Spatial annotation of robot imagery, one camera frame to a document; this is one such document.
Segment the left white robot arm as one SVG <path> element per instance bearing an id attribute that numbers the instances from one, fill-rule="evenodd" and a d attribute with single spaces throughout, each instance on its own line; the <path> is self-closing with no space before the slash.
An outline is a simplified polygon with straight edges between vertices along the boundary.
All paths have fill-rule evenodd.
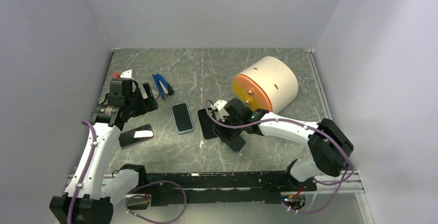
<path id="1" fill-rule="evenodd" d="M 82 121 L 89 135 L 80 163 L 64 193 L 53 196 L 50 202 L 59 223 L 110 223 L 114 208 L 128 192 L 142 193 L 147 188 L 145 167 L 131 164 L 122 166 L 120 175 L 102 184 L 124 124 L 158 108 L 150 85 L 144 83 L 142 88 L 146 98 L 137 81 L 112 79 L 106 101 L 92 110 L 90 120 Z"/>

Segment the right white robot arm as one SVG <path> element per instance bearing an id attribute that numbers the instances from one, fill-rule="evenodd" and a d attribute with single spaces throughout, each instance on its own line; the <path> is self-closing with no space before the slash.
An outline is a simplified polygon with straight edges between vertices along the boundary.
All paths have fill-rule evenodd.
<path id="1" fill-rule="evenodd" d="M 354 146 L 331 119 L 310 122 L 286 118 L 263 108 L 251 110 L 237 98 L 215 103 L 208 100 L 206 110 L 214 133 L 233 152 L 240 152 L 245 145 L 242 132 L 278 137 L 307 148 L 308 154 L 286 170 L 284 184 L 289 190 L 299 189 L 304 181 L 320 174 L 338 177 L 344 169 L 355 170 L 350 160 Z"/>

